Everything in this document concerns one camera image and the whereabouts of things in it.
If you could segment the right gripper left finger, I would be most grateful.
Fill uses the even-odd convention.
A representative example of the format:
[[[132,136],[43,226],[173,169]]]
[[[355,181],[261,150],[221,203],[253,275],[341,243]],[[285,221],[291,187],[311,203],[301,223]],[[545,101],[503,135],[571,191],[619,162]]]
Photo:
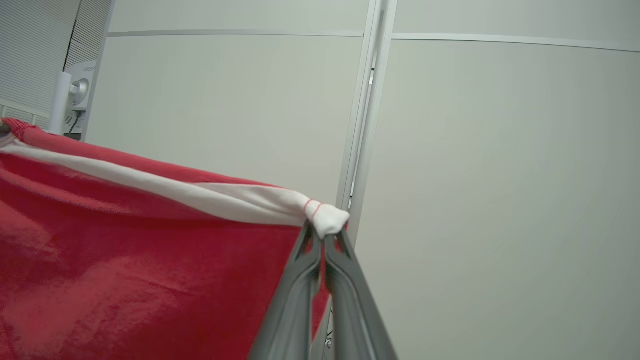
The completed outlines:
[[[322,245],[310,221],[301,228],[247,360],[310,360],[313,300]]]

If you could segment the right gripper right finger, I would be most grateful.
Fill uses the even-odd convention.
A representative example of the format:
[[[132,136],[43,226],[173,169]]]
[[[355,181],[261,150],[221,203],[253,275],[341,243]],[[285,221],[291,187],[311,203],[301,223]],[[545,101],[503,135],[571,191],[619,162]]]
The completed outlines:
[[[399,360],[346,228],[323,239],[334,360]]]

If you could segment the red white ribbed-collar shirt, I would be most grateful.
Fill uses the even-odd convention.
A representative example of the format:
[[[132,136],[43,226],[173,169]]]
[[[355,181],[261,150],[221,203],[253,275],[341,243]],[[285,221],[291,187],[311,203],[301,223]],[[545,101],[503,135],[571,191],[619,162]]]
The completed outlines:
[[[0,360],[248,360],[303,225],[297,191],[0,119]]]

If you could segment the white computer monitor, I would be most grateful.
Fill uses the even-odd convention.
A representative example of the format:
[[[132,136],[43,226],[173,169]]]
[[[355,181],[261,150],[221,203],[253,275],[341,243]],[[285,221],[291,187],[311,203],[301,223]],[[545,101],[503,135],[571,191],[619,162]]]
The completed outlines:
[[[96,60],[78,63],[57,75],[48,132],[80,139],[87,118]]]

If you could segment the grey partition post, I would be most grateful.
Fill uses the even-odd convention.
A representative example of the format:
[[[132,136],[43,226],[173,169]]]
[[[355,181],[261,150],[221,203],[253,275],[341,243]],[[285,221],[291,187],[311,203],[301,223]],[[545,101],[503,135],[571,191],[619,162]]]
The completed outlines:
[[[398,0],[369,0],[336,206],[350,213],[347,234],[358,240],[386,82]]]

